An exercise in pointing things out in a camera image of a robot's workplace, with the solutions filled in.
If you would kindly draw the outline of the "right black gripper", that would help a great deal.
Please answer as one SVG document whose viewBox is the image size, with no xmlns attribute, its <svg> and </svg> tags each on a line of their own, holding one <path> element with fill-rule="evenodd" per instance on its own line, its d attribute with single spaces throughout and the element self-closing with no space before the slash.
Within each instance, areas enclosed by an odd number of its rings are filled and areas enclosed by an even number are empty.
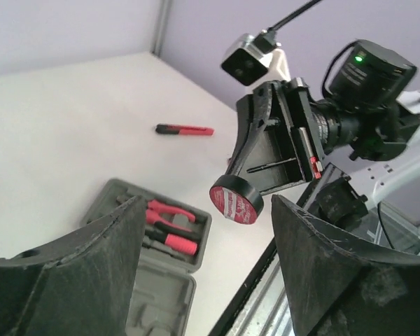
<svg viewBox="0 0 420 336">
<path fill-rule="evenodd" d="M 296 78 L 283 84 L 283 91 L 279 80 L 264 82 L 237 101 L 237 139 L 227 175 L 266 195 L 319 179 L 323 156 L 336 148 L 350 146 L 350 160 L 374 162 L 406 149 L 420 129 L 420 113 L 409 112 L 398 98 L 417 66 L 365 39 L 346 45 L 332 64 L 340 58 L 344 62 L 334 76 L 328 66 L 318 101 Z"/>
</svg>

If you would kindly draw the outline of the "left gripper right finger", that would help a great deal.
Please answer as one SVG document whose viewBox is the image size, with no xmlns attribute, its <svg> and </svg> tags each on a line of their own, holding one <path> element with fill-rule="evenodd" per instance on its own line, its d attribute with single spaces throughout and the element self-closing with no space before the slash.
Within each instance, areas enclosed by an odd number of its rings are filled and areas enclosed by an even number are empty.
<svg viewBox="0 0 420 336">
<path fill-rule="evenodd" d="M 272 198 L 296 335 L 420 335 L 420 256 L 356 237 Z"/>
</svg>

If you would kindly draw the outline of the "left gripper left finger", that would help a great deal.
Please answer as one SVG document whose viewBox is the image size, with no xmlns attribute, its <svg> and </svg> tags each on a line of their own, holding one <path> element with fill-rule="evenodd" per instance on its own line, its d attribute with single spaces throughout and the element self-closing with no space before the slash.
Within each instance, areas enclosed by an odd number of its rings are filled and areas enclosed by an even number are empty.
<svg viewBox="0 0 420 336">
<path fill-rule="evenodd" d="M 138 196 L 42 246 L 0 258 L 0 335 L 124 335 L 146 223 Z"/>
</svg>

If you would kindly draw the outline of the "black electrical tape roll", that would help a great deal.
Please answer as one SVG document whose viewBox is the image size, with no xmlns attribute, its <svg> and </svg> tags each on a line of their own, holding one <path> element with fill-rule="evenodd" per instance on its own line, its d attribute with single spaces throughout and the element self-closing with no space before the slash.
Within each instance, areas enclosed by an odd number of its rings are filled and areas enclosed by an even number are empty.
<svg viewBox="0 0 420 336">
<path fill-rule="evenodd" d="M 264 208 L 261 194 L 235 175 L 220 176 L 210 188 L 209 197 L 226 219 L 242 225 L 254 224 Z"/>
</svg>

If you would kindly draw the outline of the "red black pliers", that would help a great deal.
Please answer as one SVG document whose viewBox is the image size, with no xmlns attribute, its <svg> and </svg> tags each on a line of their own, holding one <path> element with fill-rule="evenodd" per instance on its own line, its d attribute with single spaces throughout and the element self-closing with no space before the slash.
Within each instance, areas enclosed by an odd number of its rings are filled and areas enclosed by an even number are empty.
<svg viewBox="0 0 420 336">
<path fill-rule="evenodd" d="M 172 222 L 169 222 L 168 220 L 162 217 L 162 214 L 168 214 L 171 216 L 183 215 L 191 223 L 194 223 L 196 221 L 196 215 L 189 211 L 186 211 L 185 209 L 182 209 L 177 206 L 161 203 L 160 201 L 157 201 L 156 199 L 152 199 L 151 201 L 148 201 L 148 208 L 146 210 L 146 220 L 148 224 L 154 225 L 155 223 L 159 222 L 161 224 L 165 224 L 167 227 L 176 228 L 176 229 L 183 230 L 186 232 L 191 231 L 191 229 L 188 229 L 186 227 L 181 227 L 179 225 L 173 224 Z"/>
</svg>

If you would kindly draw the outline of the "red-handled screwdriver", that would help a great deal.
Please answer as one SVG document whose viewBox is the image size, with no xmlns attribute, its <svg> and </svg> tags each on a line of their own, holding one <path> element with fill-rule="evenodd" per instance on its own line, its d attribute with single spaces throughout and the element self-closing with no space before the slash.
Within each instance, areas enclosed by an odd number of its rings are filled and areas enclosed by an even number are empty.
<svg viewBox="0 0 420 336">
<path fill-rule="evenodd" d="M 196 242 L 174 234 L 148 231 L 146 236 L 187 256 L 194 256 L 198 250 Z"/>
</svg>

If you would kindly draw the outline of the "red black utility knife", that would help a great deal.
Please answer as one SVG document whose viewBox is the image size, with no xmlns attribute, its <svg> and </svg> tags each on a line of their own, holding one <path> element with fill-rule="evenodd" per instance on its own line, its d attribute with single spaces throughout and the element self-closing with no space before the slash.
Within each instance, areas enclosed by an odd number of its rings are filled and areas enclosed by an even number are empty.
<svg viewBox="0 0 420 336">
<path fill-rule="evenodd" d="M 155 132 L 162 135 L 212 136 L 214 129 L 190 125 L 157 124 L 155 126 Z"/>
</svg>

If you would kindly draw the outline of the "grey plastic tool case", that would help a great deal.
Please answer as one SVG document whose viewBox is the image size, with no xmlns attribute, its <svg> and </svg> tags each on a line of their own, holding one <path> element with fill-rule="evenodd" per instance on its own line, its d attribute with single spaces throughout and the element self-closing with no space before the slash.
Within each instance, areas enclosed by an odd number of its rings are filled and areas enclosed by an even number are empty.
<svg viewBox="0 0 420 336">
<path fill-rule="evenodd" d="M 145 200 L 180 207 L 196 215 L 191 223 L 183 215 L 162 217 L 190 232 L 167 227 L 159 222 L 147 223 L 129 313 L 126 335 L 184 335 L 193 303 L 196 272 L 204 258 L 211 227 L 211 215 L 189 204 L 179 202 L 151 190 L 112 178 L 106 182 L 80 222 L 87 225 L 109 214 L 127 200 L 141 196 Z M 185 255 L 146 236 L 148 231 L 177 235 L 198 244 L 195 255 Z"/>
</svg>

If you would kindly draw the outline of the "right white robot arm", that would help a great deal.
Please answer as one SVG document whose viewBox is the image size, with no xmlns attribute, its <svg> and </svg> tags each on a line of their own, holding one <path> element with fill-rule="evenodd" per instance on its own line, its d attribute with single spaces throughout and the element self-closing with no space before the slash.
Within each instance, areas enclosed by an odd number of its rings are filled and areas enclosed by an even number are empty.
<svg viewBox="0 0 420 336">
<path fill-rule="evenodd" d="M 222 69 L 251 90 L 237 102 L 230 163 L 209 191 L 224 217 L 250 225 L 265 195 L 313 182 L 316 215 L 344 227 L 420 176 L 420 91 L 405 90 L 416 67 L 364 39 L 339 56 L 315 101 L 282 50 L 266 53 L 250 37 L 227 54 Z"/>
</svg>

